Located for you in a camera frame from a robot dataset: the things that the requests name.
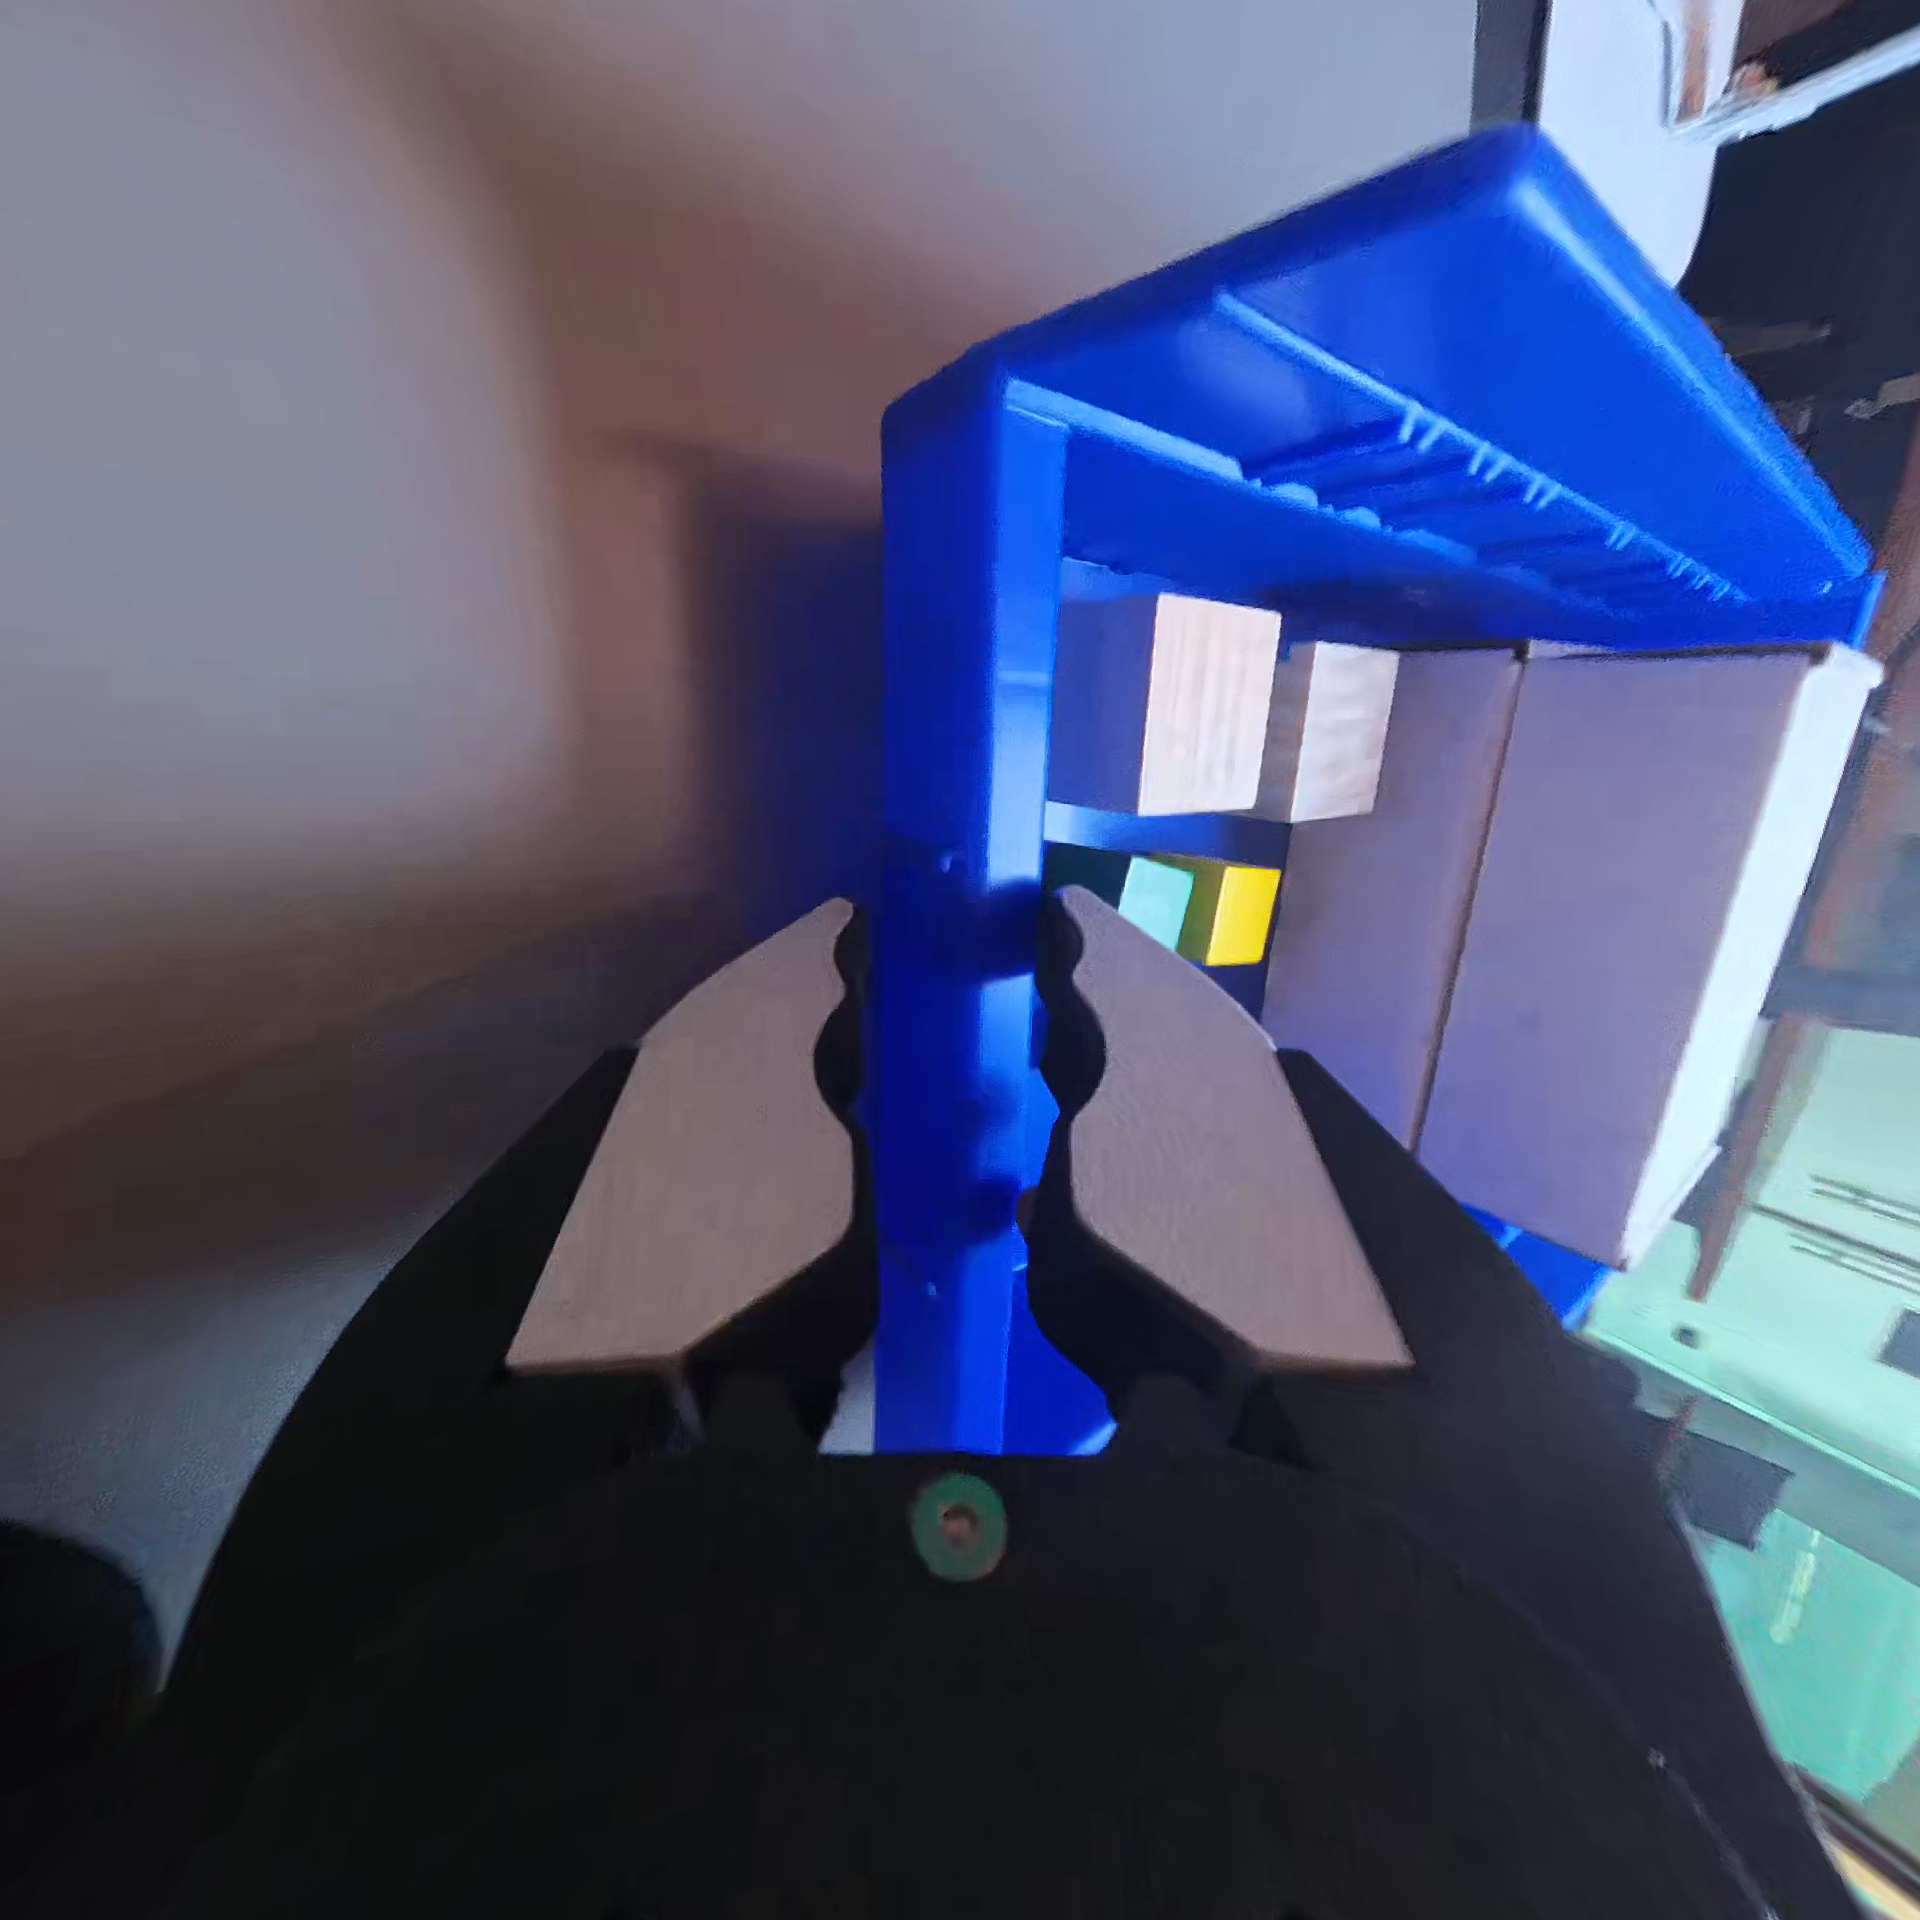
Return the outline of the white cardboard box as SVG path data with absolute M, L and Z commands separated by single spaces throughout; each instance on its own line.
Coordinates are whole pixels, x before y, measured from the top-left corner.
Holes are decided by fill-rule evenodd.
M 1454 1197 L 1604 1268 L 1719 1151 L 1880 661 L 1404 651 L 1369 811 L 1297 822 L 1263 1025 Z

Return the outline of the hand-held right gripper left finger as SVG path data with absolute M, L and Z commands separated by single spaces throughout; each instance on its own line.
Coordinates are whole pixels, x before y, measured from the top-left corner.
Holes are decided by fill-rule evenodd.
M 504 1356 L 513 1379 L 653 1376 L 708 1412 L 783 1385 L 826 1429 L 869 1343 L 856 1131 L 869 937 L 832 896 L 637 1041 Z

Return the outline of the teal cube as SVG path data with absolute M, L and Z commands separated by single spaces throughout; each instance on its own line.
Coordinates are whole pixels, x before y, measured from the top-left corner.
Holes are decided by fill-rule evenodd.
M 1129 854 L 1121 861 L 1120 917 L 1151 942 L 1178 953 L 1196 875 L 1178 861 Z

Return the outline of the large natural wooden cube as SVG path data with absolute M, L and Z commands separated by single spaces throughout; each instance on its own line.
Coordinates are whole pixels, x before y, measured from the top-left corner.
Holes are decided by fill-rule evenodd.
M 1256 801 L 1282 615 L 1177 591 L 1063 604 L 1046 799 L 1134 819 Z

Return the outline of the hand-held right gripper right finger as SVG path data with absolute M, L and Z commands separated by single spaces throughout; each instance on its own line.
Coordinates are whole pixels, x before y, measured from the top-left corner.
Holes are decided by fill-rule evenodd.
M 1413 1364 L 1279 1056 L 1090 889 L 1041 905 L 1034 1317 L 1090 1379 Z

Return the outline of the blue plastic bin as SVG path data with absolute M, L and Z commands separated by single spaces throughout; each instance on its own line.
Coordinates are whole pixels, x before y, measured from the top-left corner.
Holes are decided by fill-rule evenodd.
M 1061 605 L 1309 638 L 1862 647 L 1869 544 L 1535 128 L 1465 135 L 976 343 L 881 452 L 881 1452 L 1102 1416 L 1021 1311 Z

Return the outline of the small natural wooden cube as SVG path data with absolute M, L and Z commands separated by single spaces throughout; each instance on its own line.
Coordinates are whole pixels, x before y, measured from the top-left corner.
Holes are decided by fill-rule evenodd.
M 1290 641 L 1271 688 L 1249 813 L 1282 824 L 1372 813 L 1399 669 L 1389 649 Z

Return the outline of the yellow cube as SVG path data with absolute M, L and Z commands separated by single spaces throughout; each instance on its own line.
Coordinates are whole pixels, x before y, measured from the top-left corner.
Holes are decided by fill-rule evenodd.
M 1174 863 L 1191 877 L 1177 953 L 1205 968 L 1261 961 L 1278 912 L 1282 868 L 1199 854 L 1182 854 Z

